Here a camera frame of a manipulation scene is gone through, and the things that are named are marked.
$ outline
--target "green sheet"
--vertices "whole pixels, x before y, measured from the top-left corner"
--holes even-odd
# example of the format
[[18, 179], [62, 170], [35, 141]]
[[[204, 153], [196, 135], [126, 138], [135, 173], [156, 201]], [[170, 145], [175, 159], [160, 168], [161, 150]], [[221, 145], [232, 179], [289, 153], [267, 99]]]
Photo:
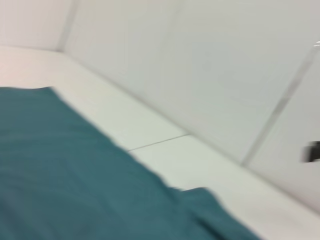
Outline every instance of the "green sheet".
[[165, 186], [49, 87], [0, 88], [0, 239], [257, 240], [205, 189]]

